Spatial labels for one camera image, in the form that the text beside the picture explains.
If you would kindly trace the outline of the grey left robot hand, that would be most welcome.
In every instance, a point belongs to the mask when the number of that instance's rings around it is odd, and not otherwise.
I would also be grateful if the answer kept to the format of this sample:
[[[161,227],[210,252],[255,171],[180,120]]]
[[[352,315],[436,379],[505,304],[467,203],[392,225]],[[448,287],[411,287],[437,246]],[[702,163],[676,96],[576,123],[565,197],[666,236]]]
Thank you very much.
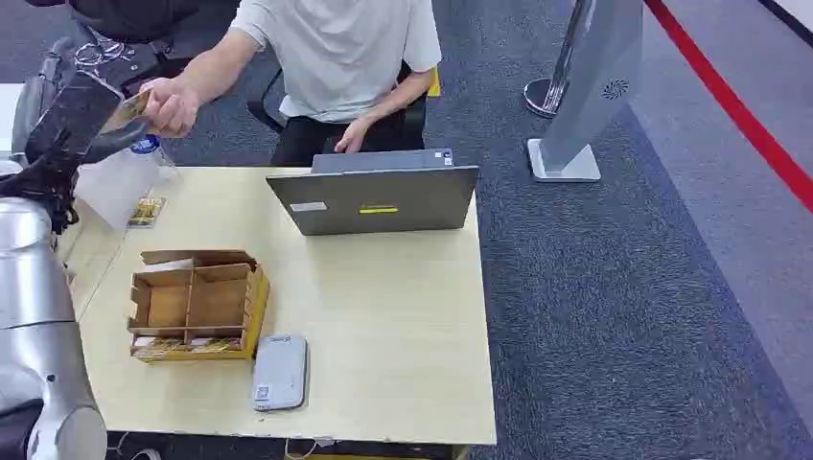
[[[28,165],[51,151],[79,155],[83,164],[101,162],[147,134],[139,116],[117,119],[114,113],[123,106],[117,89],[84,71],[61,83],[33,77],[17,99],[12,151]]]

